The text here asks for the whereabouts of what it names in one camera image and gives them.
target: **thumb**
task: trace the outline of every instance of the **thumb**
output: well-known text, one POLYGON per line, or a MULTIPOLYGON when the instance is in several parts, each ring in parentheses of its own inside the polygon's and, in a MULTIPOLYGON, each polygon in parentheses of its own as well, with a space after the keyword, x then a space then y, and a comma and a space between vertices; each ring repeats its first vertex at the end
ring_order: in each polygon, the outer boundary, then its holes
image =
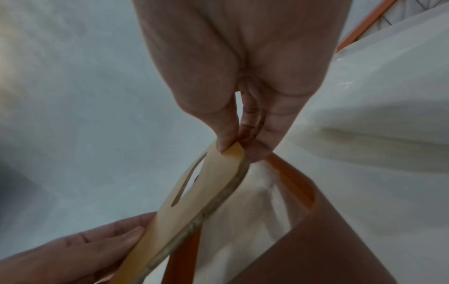
POLYGON ((64 277, 56 283, 66 283, 91 275, 124 258, 137 244, 145 229, 137 227, 124 235, 85 245, 68 248, 58 261, 58 275, 64 277))
POLYGON ((223 152, 237 140, 239 133, 239 117, 237 116, 237 104, 235 96, 230 97, 229 102, 213 113, 194 114, 206 123, 217 136, 217 150, 223 152))

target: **person's left hand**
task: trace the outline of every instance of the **person's left hand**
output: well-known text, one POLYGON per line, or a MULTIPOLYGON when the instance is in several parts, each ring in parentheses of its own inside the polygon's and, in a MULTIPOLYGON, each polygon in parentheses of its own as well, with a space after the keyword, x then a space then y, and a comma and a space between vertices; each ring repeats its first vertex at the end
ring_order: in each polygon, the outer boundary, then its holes
POLYGON ((0 261, 2 283, 94 284, 113 273, 155 212, 53 240, 0 261))

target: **hand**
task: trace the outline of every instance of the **hand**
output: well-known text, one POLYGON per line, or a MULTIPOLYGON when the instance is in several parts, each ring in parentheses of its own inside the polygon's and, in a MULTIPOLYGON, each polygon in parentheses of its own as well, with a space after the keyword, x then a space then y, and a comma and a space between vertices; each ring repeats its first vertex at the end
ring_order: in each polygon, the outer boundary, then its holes
POLYGON ((123 219, 13 255, 0 261, 1 282, 94 284, 118 268, 154 215, 123 219))
POLYGON ((270 154, 321 85, 351 0, 133 0, 179 106, 248 157, 270 154), (235 91, 241 91, 238 121, 235 91))

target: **cutout hole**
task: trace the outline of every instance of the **cutout hole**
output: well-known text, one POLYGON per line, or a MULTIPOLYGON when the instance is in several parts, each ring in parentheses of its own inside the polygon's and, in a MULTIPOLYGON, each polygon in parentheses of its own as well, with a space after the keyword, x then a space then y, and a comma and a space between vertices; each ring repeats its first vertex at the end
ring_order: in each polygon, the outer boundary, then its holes
POLYGON ((203 167, 204 158, 206 157, 205 153, 199 160, 196 162, 196 164, 192 167, 190 170, 190 173, 187 175, 186 180, 182 184, 181 188, 178 191, 178 194, 174 198, 174 201, 172 203, 172 207, 178 204, 180 199, 186 195, 186 193, 192 188, 193 184, 195 183, 196 178, 200 174, 201 168, 203 167))

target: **orange edge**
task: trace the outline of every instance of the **orange edge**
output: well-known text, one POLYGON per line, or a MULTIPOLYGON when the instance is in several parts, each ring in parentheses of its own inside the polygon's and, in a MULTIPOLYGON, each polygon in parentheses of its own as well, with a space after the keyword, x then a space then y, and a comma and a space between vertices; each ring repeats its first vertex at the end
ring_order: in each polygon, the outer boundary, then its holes
POLYGON ((337 52, 347 47, 364 34, 398 0, 384 0, 376 7, 337 47, 337 52))

